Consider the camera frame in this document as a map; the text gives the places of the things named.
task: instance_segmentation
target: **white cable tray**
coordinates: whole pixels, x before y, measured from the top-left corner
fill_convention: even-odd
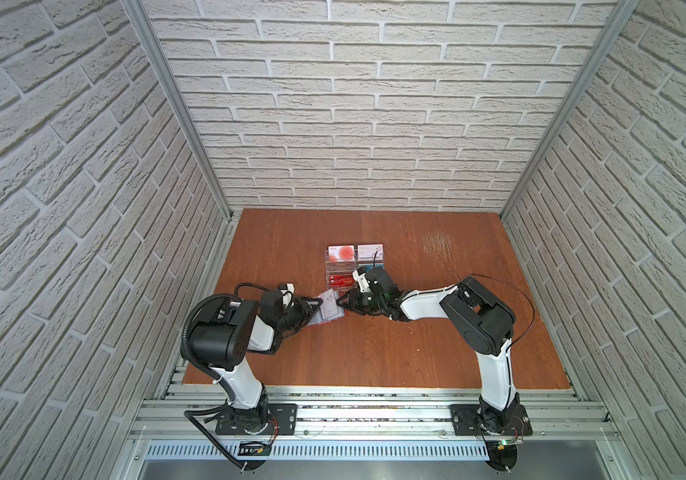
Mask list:
[[[298,440],[278,439],[271,456],[236,456],[243,440],[223,439],[229,452],[243,460],[488,460],[482,440]],[[152,440],[146,460],[216,460],[223,458],[207,440]]]

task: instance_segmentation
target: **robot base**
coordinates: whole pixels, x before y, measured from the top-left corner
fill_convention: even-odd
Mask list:
[[[269,418],[276,418],[279,426],[279,435],[295,434],[295,417],[298,414],[298,406],[294,403],[269,403]],[[218,415],[218,425],[215,427],[215,435],[244,435],[245,432],[234,422],[233,412],[227,411]],[[271,435],[269,425],[259,435]]]
[[[479,404],[462,404],[450,405],[450,415],[452,415],[452,427],[455,430],[455,436],[487,436],[488,438],[495,438],[490,432],[485,432],[480,428],[481,418],[479,413]],[[533,428],[530,426],[530,418],[528,418],[527,410],[524,406],[519,405],[513,412],[512,421],[509,427],[505,428],[501,436],[531,436]]]

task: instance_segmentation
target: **brown wooden board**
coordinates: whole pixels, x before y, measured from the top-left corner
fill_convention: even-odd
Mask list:
[[[346,210],[244,210],[216,291],[232,293],[240,282],[294,283],[299,295],[318,295],[326,288],[325,248],[344,244],[384,244],[386,270],[400,290],[435,289],[475,273],[531,295],[496,214]],[[512,308],[520,335],[530,304],[510,286],[479,280]],[[244,298],[259,293],[240,290]],[[303,329],[276,355],[247,357],[266,385],[481,387],[476,355],[447,319],[394,322],[349,313]],[[518,389],[570,388],[539,314],[511,359]],[[191,366],[183,378],[211,381]]]

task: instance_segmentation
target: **white brick wall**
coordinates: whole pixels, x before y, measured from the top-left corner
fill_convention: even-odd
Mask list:
[[[642,0],[506,227],[642,475],[686,478],[686,2]]]
[[[120,2],[0,0],[0,478],[106,478],[223,218]]]
[[[499,211],[614,5],[144,2],[237,214]]]

